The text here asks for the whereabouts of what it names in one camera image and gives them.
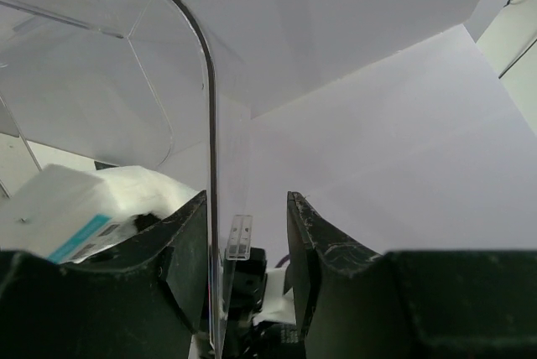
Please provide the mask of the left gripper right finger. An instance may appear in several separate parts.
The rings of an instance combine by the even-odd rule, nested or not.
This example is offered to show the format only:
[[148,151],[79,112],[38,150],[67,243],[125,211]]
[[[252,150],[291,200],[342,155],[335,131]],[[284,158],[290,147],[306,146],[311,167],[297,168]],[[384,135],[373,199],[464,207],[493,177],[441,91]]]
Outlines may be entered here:
[[536,254],[379,254],[287,196],[291,286],[309,358],[533,358]]

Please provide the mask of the cotton pad packet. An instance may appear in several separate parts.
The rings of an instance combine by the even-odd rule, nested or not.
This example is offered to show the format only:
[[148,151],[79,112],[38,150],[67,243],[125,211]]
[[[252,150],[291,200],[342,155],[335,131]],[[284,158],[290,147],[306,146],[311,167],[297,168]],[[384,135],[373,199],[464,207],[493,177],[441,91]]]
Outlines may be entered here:
[[2,205],[1,249],[79,263],[136,235],[139,217],[165,219],[195,195],[141,166],[80,171],[51,164]]

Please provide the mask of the clear acrylic drawer organizer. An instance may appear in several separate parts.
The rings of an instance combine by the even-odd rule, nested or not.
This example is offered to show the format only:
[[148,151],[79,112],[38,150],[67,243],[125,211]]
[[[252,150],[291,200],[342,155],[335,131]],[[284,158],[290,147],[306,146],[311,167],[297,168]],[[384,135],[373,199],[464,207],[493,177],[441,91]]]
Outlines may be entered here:
[[1,0],[1,207],[51,164],[141,166],[205,192],[191,340],[220,357],[231,231],[248,221],[248,91],[243,62],[182,0]]

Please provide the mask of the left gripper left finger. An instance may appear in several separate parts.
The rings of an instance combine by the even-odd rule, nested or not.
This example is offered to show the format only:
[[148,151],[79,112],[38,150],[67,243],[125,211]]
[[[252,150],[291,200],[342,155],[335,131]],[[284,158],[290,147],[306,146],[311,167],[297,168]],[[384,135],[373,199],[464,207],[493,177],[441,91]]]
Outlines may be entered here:
[[207,202],[82,263],[1,254],[4,358],[186,358],[207,290]]

